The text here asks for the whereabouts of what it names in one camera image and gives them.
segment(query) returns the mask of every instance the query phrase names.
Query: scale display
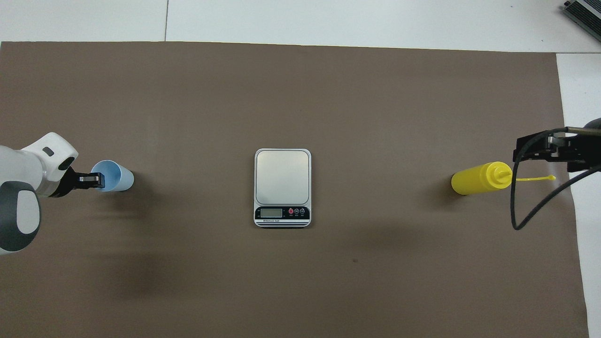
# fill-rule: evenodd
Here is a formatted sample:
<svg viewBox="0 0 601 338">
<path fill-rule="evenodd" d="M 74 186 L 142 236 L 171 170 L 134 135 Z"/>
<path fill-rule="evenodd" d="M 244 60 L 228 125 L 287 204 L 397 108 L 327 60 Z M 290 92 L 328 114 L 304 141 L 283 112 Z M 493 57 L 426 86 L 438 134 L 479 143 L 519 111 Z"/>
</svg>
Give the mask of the scale display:
<svg viewBox="0 0 601 338">
<path fill-rule="evenodd" d="M 254 222 L 265 228 L 302 228 L 311 222 L 311 153 L 259 149 L 255 154 Z"/>
</svg>

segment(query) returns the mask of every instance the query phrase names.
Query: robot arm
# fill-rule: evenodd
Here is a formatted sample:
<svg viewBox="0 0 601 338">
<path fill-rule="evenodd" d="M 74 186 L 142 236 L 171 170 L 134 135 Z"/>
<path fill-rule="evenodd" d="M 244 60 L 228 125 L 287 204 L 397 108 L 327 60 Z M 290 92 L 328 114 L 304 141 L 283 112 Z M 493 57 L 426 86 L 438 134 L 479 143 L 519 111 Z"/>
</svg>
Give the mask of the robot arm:
<svg viewBox="0 0 601 338">
<path fill-rule="evenodd" d="M 560 132 L 573 133 L 576 136 L 564 137 L 558 135 Z M 527 159 L 567 162 L 568 172 L 585 171 L 555 188 L 518 223 L 515 211 L 517 168 L 521 161 Z M 601 171 L 601 118 L 590 121 L 584 128 L 556 128 L 518 138 L 516 149 L 513 151 L 513 162 L 509 208 L 511 225 L 515 230 L 520 230 L 548 201 L 561 191 L 579 180 Z"/>
<path fill-rule="evenodd" d="M 72 189 L 104 187 L 100 173 L 80 174 L 70 166 L 78 153 L 56 133 L 13 150 L 0 146 L 0 254 L 25 248 L 40 227 L 39 197 Z"/>
</svg>

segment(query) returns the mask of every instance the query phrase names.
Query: digital scale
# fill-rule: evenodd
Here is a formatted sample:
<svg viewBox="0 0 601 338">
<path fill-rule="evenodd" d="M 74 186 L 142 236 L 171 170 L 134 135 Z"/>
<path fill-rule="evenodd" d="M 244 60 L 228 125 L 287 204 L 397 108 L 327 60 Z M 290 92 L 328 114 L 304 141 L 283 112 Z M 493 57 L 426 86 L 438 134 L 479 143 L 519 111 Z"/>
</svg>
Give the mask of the digital scale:
<svg viewBox="0 0 601 338">
<path fill-rule="evenodd" d="M 303 228 L 311 222 L 311 153 L 259 149 L 255 153 L 255 224 Z"/>
</svg>

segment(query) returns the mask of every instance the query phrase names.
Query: brown mat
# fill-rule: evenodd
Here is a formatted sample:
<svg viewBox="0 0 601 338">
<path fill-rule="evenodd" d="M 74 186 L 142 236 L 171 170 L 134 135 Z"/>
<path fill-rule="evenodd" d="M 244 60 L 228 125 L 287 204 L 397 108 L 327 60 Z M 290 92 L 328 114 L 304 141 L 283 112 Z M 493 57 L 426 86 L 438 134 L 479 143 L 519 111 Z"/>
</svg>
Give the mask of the brown mat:
<svg viewBox="0 0 601 338">
<path fill-rule="evenodd" d="M 563 126 L 554 54 L 3 43 L 0 144 L 58 132 L 125 193 L 42 202 L 0 257 L 2 337 L 586 337 L 569 191 L 522 231 L 451 175 Z M 313 222 L 252 221 L 262 147 L 313 155 Z M 524 163 L 520 217 L 565 165 Z"/>
</svg>

